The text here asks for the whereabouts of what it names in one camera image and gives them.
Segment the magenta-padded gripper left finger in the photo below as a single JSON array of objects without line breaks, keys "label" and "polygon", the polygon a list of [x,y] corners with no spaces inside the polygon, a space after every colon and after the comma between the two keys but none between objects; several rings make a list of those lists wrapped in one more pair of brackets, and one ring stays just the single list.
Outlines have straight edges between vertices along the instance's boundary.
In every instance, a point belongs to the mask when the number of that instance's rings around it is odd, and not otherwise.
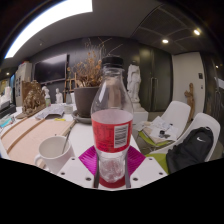
[{"label": "magenta-padded gripper left finger", "polygon": [[84,188],[93,188],[98,169],[97,152],[90,147],[79,157],[71,157],[58,176]]}]

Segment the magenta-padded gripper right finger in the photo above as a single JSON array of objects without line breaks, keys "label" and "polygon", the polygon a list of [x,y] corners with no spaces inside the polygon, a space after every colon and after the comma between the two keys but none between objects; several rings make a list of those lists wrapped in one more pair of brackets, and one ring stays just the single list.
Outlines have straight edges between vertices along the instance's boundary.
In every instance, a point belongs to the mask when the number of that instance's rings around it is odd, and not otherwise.
[{"label": "magenta-padded gripper right finger", "polygon": [[130,146],[126,157],[129,188],[141,188],[167,175],[154,157],[145,157]]}]

